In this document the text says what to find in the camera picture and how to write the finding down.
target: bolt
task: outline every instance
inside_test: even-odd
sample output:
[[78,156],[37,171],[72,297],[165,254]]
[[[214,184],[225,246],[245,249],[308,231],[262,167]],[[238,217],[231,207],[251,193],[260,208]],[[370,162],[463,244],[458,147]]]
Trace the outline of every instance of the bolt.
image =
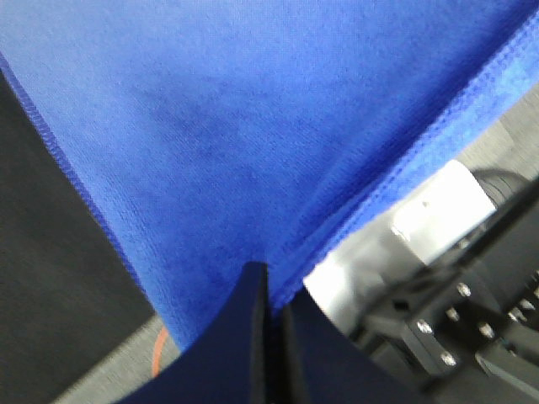
[[458,290],[458,293],[461,294],[463,297],[470,297],[472,294],[472,291],[470,290],[470,287],[467,284],[460,283],[456,286],[456,290]]
[[447,366],[455,366],[456,365],[456,359],[451,353],[444,351],[441,353],[440,358],[444,364]]
[[524,310],[535,310],[536,307],[532,305],[532,303],[529,300],[522,299],[519,303],[520,307],[522,307]]
[[480,322],[478,324],[478,329],[479,329],[479,332],[482,333],[482,335],[488,339],[493,339],[496,336],[496,334],[494,333],[494,330],[492,329],[490,324],[488,324],[487,322]]
[[463,250],[464,248],[468,247],[470,245],[470,242],[466,239],[466,238],[463,238],[462,240],[460,240],[458,242],[458,247]]
[[446,311],[446,315],[453,322],[458,322],[461,319],[461,316],[458,314],[454,307]]
[[513,310],[509,312],[509,318],[513,320],[514,322],[523,321],[527,322],[528,319],[526,316],[524,316],[524,313],[520,311],[517,307],[515,307]]
[[432,327],[430,326],[430,324],[428,322],[426,322],[425,320],[419,320],[418,323],[418,329],[423,333],[423,334],[432,334]]

